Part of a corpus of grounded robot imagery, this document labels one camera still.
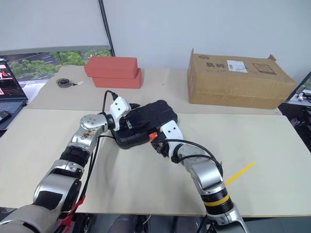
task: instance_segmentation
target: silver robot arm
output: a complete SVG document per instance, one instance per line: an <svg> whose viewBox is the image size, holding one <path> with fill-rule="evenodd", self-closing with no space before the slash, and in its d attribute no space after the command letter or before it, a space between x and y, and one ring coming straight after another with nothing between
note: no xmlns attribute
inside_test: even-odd
<svg viewBox="0 0 311 233"><path fill-rule="evenodd" d="M214 231L211 232L226 232L229 228L230 232L249 233L236 205L227 192L222 178L221 165L206 157L195 157L196 155L205 155L203 149L174 141L174 139L183 139L175 121L166 123L160 128L160 131L164 133L166 139L172 139L168 142L168 156L175 163L181 162L191 174L195 187L204 202L207 218L213 223L210 230L213 228Z"/></svg>
<svg viewBox="0 0 311 233"><path fill-rule="evenodd" d="M96 146L97 138L108 129L118 130L119 120L131 110L122 97L110 106L110 114L89 114L81 118L80 128L69 141L37 186L34 202L13 211L0 222L1 233L50 233L61 212L75 205L84 167Z"/></svg>

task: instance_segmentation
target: laptop keyboard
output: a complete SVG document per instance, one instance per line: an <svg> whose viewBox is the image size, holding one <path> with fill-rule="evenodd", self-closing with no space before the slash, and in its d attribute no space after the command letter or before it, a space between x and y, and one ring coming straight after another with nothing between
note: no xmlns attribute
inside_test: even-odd
<svg viewBox="0 0 311 233"><path fill-rule="evenodd" d="M22 101L19 102L2 102L0 103L0 112L1 111L8 111L9 113L13 114L22 104Z"/></svg>

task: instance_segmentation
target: laptop screen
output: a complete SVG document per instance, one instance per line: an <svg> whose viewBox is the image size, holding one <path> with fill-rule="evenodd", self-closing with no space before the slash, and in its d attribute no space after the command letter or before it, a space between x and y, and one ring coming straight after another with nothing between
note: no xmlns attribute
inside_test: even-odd
<svg viewBox="0 0 311 233"><path fill-rule="evenodd" d="M5 61L0 61L0 99L26 98Z"/></svg>

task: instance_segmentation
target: beige tabletop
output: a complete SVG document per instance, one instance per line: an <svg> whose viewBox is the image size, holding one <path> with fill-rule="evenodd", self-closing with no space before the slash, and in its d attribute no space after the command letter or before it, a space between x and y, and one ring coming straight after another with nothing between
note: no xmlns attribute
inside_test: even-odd
<svg viewBox="0 0 311 233"><path fill-rule="evenodd" d="M36 185L60 157L79 119L90 111L26 109L0 139L0 206L32 203ZM243 216L311 214L311 155L284 116L178 114L186 140L223 162L227 186ZM87 169L82 181L85 181ZM120 149L104 139L79 212L204 215L182 165L149 143Z"/></svg>
<svg viewBox="0 0 311 233"><path fill-rule="evenodd" d="M67 78L72 83L84 83L59 88L55 83L59 78ZM110 89L131 103L146 105L159 99L165 100L176 113L282 115L278 109L190 104L185 69L143 69L141 89ZM62 66L29 103L28 108L100 111L105 91L106 88L95 87L92 79L86 76L83 66ZM106 110L111 102L109 96Z"/></svg>

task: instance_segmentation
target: brown cardboard box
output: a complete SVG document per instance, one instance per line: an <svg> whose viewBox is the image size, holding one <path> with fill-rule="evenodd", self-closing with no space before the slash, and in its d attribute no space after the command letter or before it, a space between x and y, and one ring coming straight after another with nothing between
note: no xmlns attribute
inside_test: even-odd
<svg viewBox="0 0 311 233"><path fill-rule="evenodd" d="M275 109L295 86L273 55L264 59L191 53L190 103Z"/></svg>

